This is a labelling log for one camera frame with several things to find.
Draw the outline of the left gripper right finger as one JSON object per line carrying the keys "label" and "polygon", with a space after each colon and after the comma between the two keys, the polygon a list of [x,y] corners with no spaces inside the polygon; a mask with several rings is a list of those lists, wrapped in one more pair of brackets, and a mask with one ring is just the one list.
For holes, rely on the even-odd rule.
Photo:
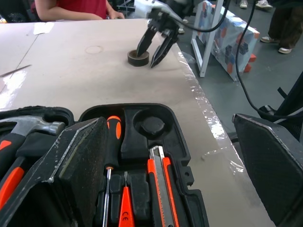
{"label": "left gripper right finger", "polygon": [[283,126],[234,114],[248,175],[276,227],[303,227],[303,145]]}

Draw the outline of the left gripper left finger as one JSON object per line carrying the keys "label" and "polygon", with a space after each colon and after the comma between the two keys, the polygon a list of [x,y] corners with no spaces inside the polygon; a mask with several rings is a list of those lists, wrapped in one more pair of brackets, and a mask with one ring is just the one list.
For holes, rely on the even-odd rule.
{"label": "left gripper left finger", "polygon": [[107,145],[99,117],[65,129],[0,210],[0,227],[93,227]]}

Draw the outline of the black electrical tape roll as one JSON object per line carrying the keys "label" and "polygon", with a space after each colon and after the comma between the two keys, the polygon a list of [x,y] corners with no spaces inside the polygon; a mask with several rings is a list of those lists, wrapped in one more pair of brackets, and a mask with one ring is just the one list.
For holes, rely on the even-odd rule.
{"label": "black electrical tape roll", "polygon": [[135,67],[145,66],[149,63],[149,52],[146,51],[138,56],[136,50],[131,50],[127,54],[127,61],[130,65]]}

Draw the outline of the black orange thick-shaft screwdriver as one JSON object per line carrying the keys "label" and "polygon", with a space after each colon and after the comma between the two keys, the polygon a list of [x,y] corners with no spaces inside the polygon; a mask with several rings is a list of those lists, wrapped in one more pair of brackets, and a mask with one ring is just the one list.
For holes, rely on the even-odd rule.
{"label": "black orange thick-shaft screwdriver", "polygon": [[109,186],[110,186],[111,173],[112,170],[114,168],[117,168],[119,165],[118,153],[120,151],[122,144],[121,119],[115,115],[108,117],[107,127],[108,127],[108,139],[107,139],[106,160],[105,160],[107,181],[106,181],[106,193],[104,200],[102,227],[107,227],[107,222],[108,222]]}

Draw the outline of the orange test pen screwdriver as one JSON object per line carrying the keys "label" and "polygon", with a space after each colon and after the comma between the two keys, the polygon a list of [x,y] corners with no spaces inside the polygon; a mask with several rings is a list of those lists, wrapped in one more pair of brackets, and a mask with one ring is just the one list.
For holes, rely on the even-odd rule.
{"label": "orange test pen screwdriver", "polygon": [[130,188],[127,184],[127,172],[124,173],[124,177],[125,186],[123,188],[118,227],[135,227]]}

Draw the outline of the orange black utility knife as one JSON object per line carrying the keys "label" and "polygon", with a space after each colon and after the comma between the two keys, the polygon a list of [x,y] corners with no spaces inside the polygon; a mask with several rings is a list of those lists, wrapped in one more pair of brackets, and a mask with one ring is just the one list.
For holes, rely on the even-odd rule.
{"label": "orange black utility knife", "polygon": [[180,227],[169,167],[171,161],[164,155],[163,147],[151,148],[147,172],[154,227]]}

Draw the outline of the black plastic tool case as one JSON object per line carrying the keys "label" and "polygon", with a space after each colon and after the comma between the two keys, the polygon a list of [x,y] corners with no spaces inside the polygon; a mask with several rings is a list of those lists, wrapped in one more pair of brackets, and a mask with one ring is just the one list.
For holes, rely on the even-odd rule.
{"label": "black plastic tool case", "polygon": [[[121,119],[122,144],[118,153],[119,165],[111,173],[107,227],[118,227],[125,172],[128,173],[127,184],[130,188],[135,227],[154,227],[147,172],[150,149],[154,146],[162,146],[164,155],[171,161],[169,173],[172,174],[171,183],[180,227],[209,227],[201,191],[191,189],[194,178],[188,165],[191,156],[186,141],[175,114],[167,106],[145,103],[98,105],[87,109],[78,120],[74,119],[70,110],[63,107],[28,106],[0,112],[0,120],[24,115],[41,116],[46,122],[63,122],[65,129],[99,117],[107,121],[108,117],[115,115]],[[0,140],[11,133],[15,125],[15,122],[0,124]],[[62,132],[56,136],[42,131],[30,133],[17,149],[14,161],[18,157],[25,157],[26,169],[30,169],[51,148]],[[0,170],[0,182],[9,168]],[[93,227],[102,227],[106,181],[107,172],[104,167]]]}

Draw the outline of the bare hand of red-shirt person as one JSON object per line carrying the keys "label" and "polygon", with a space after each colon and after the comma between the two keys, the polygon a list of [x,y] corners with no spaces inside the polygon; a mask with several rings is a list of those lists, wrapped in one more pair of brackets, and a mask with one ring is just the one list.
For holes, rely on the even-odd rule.
{"label": "bare hand of red-shirt person", "polygon": [[109,11],[108,16],[110,19],[125,19],[124,14],[115,10]]}

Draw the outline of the black stand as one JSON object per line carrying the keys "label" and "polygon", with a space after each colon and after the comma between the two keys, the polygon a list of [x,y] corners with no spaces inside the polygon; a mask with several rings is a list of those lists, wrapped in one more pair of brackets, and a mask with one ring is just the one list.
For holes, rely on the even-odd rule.
{"label": "black stand", "polygon": [[[299,142],[303,143],[303,72],[288,93],[281,88],[279,94],[284,98],[278,109],[273,109],[269,105],[260,108],[261,111],[269,114],[260,117],[285,127]],[[276,115],[300,115],[301,117],[291,119],[278,119]]]}

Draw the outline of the colourful patterned box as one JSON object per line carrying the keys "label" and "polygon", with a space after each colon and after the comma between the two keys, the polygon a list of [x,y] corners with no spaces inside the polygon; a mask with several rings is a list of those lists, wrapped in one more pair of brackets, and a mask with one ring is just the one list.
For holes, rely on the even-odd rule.
{"label": "colourful patterned box", "polygon": [[[215,5],[210,1],[204,0],[197,6],[196,19],[200,29],[209,29],[214,25],[213,18]],[[238,81],[236,73],[236,52],[240,42],[242,33],[247,25],[247,22],[236,16],[234,13],[227,11],[224,21],[218,29],[215,30],[214,40],[212,42],[211,54],[221,64],[224,70],[229,74],[233,81]],[[197,32],[198,39],[206,46],[210,33]],[[239,74],[249,72],[250,62],[254,62],[256,56],[253,55],[253,50],[259,38],[259,32],[248,27],[244,34],[239,48],[238,54],[238,70]]]}

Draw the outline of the orange foam block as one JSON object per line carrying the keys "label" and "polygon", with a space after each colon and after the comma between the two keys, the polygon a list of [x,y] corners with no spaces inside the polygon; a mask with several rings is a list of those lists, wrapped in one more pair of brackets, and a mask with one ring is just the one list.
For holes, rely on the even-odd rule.
{"label": "orange foam block", "polygon": [[250,59],[249,59],[249,61],[248,61],[248,64],[247,64],[246,67],[244,68],[244,71],[243,71],[244,73],[248,73],[248,72],[251,71],[251,68],[252,68],[251,64],[252,64],[253,62],[255,62],[255,60],[256,60],[256,55],[251,54],[251,55],[250,55]]}

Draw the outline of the person in white sneakers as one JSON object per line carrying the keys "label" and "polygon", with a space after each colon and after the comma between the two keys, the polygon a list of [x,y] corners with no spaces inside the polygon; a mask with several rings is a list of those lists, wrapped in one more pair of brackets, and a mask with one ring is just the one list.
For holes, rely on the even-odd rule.
{"label": "person in white sneakers", "polygon": [[[269,11],[273,8],[273,6],[270,5],[267,0],[257,0],[257,2],[254,5],[255,5],[256,9],[263,10],[263,11]],[[239,7],[241,9],[247,9],[248,0],[241,0],[239,3]]]}

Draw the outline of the white paper sheet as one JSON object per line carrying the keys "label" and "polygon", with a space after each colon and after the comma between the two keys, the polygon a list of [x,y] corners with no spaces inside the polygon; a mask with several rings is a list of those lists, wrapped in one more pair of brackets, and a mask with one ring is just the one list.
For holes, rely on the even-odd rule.
{"label": "white paper sheet", "polygon": [[54,22],[37,22],[34,23],[34,35],[47,34],[54,27]]}

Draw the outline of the black office chair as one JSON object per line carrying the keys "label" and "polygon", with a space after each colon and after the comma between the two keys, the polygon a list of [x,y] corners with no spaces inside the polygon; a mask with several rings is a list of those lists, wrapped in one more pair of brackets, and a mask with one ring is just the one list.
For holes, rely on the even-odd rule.
{"label": "black office chair", "polygon": [[8,23],[31,22],[23,0],[0,0],[0,16]]}

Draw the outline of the white metal frame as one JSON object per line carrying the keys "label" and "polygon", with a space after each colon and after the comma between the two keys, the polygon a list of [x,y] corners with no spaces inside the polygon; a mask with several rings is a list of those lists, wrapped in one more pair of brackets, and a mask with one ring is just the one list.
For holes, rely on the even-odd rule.
{"label": "white metal frame", "polygon": [[[217,2],[215,4],[215,8],[214,8],[212,27],[215,27],[217,25],[217,23],[219,22],[222,6],[223,6],[223,0],[217,0]],[[215,31],[210,32],[210,35],[209,35],[206,45],[205,45],[205,51],[204,51],[203,55],[201,55],[199,46],[196,41],[197,36],[198,36],[198,32],[193,31],[192,37],[191,37],[191,45],[193,47],[195,58],[196,58],[196,61],[198,64],[199,77],[204,78],[206,69],[208,66],[209,58],[211,55],[212,46],[214,43]]]}

